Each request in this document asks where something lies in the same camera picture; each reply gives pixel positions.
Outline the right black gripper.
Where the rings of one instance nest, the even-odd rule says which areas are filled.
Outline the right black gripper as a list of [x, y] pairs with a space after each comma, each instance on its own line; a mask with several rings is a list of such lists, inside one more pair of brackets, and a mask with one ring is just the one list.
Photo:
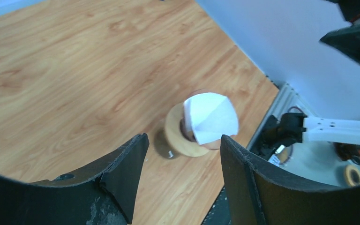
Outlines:
[[[337, 4], [345, 21], [360, 19], [360, 0], [327, 0]], [[360, 23], [334, 30], [324, 35], [320, 42], [329, 45], [360, 65]]]

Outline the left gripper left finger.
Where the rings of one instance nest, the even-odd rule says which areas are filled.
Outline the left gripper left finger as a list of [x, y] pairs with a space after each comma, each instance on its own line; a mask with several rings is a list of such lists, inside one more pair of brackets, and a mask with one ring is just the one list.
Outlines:
[[149, 140], [138, 134], [113, 152], [54, 180], [0, 175], [0, 225], [127, 225]]

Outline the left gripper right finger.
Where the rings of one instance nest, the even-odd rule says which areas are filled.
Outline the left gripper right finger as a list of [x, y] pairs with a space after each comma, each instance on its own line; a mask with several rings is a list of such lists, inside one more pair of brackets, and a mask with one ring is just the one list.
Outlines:
[[341, 188], [305, 179], [226, 135], [220, 156], [234, 225], [360, 225], [360, 185]]

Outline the smoked glass carafe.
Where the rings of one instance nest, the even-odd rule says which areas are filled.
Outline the smoked glass carafe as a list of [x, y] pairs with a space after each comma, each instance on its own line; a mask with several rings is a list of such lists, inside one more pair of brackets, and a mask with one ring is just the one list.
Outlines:
[[175, 159], [179, 156], [178, 152], [173, 149], [168, 143], [164, 130], [159, 129], [156, 131], [153, 139], [155, 151], [165, 159]]

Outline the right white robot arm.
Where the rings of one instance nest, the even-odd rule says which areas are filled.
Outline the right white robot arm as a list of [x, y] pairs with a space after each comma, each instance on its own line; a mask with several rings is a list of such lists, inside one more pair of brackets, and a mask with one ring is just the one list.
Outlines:
[[[351, 26], [327, 33], [320, 42], [360, 65], [360, 0], [335, 0], [334, 3]], [[251, 151], [269, 158], [283, 146], [314, 141], [343, 143], [348, 149], [360, 145], [360, 120], [332, 120], [302, 112], [286, 112], [281, 119], [264, 125]]]

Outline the round wooden dripper holder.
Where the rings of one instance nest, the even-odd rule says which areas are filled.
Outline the round wooden dripper holder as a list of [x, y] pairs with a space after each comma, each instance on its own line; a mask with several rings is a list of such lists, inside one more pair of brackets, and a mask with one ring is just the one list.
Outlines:
[[170, 147], [178, 153], [187, 157], [200, 157], [209, 152], [196, 142], [188, 140], [181, 132], [181, 121], [183, 120], [183, 104], [173, 106], [166, 115], [164, 122], [164, 134]]

